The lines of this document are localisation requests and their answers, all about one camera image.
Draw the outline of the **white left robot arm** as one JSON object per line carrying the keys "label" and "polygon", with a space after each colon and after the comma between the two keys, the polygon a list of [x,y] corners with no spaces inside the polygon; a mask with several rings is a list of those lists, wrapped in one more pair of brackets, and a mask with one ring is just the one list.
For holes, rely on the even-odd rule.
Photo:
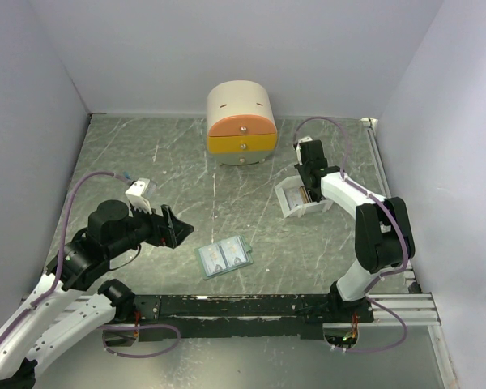
{"label": "white left robot arm", "polygon": [[164,205],[157,214],[119,200],[101,203],[87,227],[65,244],[63,262],[53,260],[36,287],[0,328],[0,388],[31,388],[66,350],[107,323],[126,323],[134,293],[119,280],[101,285],[77,310],[60,315],[111,270],[110,262],[143,243],[171,249],[193,231]]}

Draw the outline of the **mint green card holder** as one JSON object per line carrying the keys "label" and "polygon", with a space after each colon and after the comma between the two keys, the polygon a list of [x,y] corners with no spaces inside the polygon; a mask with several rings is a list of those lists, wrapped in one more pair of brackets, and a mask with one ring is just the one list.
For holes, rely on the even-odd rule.
{"label": "mint green card holder", "polygon": [[241,235],[200,247],[195,250],[195,255],[204,280],[248,267],[254,262],[252,248]]}

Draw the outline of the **patterned card pocket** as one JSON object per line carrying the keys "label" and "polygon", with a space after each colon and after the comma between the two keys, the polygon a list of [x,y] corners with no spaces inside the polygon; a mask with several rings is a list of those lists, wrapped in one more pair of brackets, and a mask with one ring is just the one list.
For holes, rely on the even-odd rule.
{"label": "patterned card pocket", "polygon": [[207,277],[214,276],[228,268],[218,244],[213,243],[201,247],[198,254]]}
{"label": "patterned card pocket", "polygon": [[230,237],[220,242],[228,267],[238,267],[248,262],[246,252],[239,237]]}

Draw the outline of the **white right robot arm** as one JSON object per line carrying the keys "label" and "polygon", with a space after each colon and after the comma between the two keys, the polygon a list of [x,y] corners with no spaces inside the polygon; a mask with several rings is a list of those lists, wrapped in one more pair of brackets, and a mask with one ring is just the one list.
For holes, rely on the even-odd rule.
{"label": "white right robot arm", "polygon": [[366,294],[382,278],[405,271],[416,253],[407,206],[400,197],[376,194],[329,165],[322,142],[305,137],[295,145],[297,164],[309,199],[328,199],[355,221],[356,259],[335,281],[327,303],[306,307],[307,314],[328,314],[336,322],[367,310]]}

